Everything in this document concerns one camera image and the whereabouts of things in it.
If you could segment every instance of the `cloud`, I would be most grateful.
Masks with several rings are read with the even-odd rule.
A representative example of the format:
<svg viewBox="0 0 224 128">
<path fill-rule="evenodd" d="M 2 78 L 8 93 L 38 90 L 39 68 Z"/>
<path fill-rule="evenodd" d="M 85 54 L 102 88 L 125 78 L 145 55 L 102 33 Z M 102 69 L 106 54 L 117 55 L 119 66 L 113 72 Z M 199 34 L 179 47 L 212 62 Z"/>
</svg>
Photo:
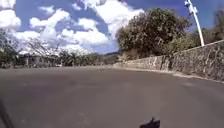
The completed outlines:
<svg viewBox="0 0 224 128">
<path fill-rule="evenodd" d="M 73 9 L 80 11 L 82 8 L 77 5 L 77 3 L 72 4 Z"/>
<path fill-rule="evenodd" d="M 42 6 L 38 8 L 40 11 L 43 11 L 46 15 L 52 15 L 55 10 L 54 10 L 54 6 Z"/>
<path fill-rule="evenodd" d="M 0 0 L 0 7 L 3 9 L 12 9 L 16 4 L 16 0 Z"/>
<path fill-rule="evenodd" d="M 82 45 L 99 45 L 108 43 L 108 37 L 97 29 L 77 31 L 76 33 L 74 33 L 73 30 L 64 29 L 62 31 L 62 36 L 64 36 L 66 40 Z"/>
<path fill-rule="evenodd" d="M 25 31 L 13 33 L 17 39 L 29 39 L 29 38 L 39 38 L 40 34 L 35 31 Z"/>
<path fill-rule="evenodd" d="M 15 29 L 21 26 L 21 20 L 14 10 L 2 10 L 0 17 L 0 28 Z"/>
<path fill-rule="evenodd" d="M 70 20 L 70 14 L 62 9 L 58 9 L 50 18 L 47 20 L 39 20 L 36 17 L 30 19 L 31 28 L 52 26 L 55 27 L 59 21 Z"/>
<path fill-rule="evenodd" d="M 63 29 L 62 33 L 63 36 L 68 37 L 68 38 L 73 38 L 74 31 L 73 30 L 68 30 L 68 29 Z"/>
<path fill-rule="evenodd" d="M 95 20 L 87 18 L 80 18 L 78 21 L 78 25 L 83 26 L 87 30 L 88 29 L 95 30 L 97 24 L 98 23 Z"/>
<path fill-rule="evenodd" d="M 82 2 L 108 24 L 109 33 L 113 38 L 120 27 L 126 25 L 135 15 L 144 12 L 143 9 L 135 10 L 127 3 L 118 0 L 82 0 Z"/>
<path fill-rule="evenodd" d="M 81 0 L 85 6 L 85 10 L 87 7 L 95 8 L 98 5 L 103 5 L 107 0 Z"/>
<path fill-rule="evenodd" d="M 80 46 L 79 44 L 68 44 L 65 46 L 60 47 L 60 50 L 66 50 L 69 53 L 79 53 L 79 54 L 88 54 L 91 53 L 92 50 L 90 49 L 85 49 L 82 46 Z"/>
</svg>

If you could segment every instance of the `tree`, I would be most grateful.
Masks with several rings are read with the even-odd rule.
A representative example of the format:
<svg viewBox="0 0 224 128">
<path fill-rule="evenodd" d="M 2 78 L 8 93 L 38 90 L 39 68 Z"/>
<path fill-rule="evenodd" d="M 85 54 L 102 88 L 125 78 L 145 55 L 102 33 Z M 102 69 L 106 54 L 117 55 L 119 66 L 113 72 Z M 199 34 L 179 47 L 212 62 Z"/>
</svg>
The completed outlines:
<svg viewBox="0 0 224 128">
<path fill-rule="evenodd" d="M 224 8 L 215 11 L 215 40 L 224 39 Z"/>
<path fill-rule="evenodd" d="M 175 52 L 180 52 L 196 47 L 197 44 L 192 40 L 190 35 L 174 39 L 164 47 L 164 52 L 167 55 L 172 55 Z"/>
<path fill-rule="evenodd" d="M 163 48 L 186 35 L 190 22 L 172 9 L 150 9 L 140 13 L 116 34 L 120 50 L 136 50 L 140 57 L 165 54 Z"/>
<path fill-rule="evenodd" d="M 209 44 L 214 41 L 217 41 L 217 39 L 215 39 L 214 29 L 202 28 L 201 31 L 203 34 L 205 44 Z M 192 32 L 189 36 L 191 37 L 193 42 L 196 44 L 196 46 L 201 46 L 201 40 L 198 34 L 198 30 L 195 30 L 194 32 Z"/>
<path fill-rule="evenodd" d="M 17 60 L 15 44 L 13 40 L 9 39 L 6 31 L 0 29 L 0 66 L 3 63 L 13 63 L 15 65 Z"/>
</svg>

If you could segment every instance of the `asphalt road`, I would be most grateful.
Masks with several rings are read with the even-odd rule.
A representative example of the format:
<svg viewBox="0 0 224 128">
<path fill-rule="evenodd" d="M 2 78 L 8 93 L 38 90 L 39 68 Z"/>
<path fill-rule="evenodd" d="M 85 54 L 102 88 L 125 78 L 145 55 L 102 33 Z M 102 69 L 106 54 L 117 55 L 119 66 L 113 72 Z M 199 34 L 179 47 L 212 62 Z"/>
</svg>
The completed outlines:
<svg viewBox="0 0 224 128">
<path fill-rule="evenodd" d="M 224 128 L 224 84 L 170 74 L 1 70 L 0 96 L 15 128 Z"/>
</svg>

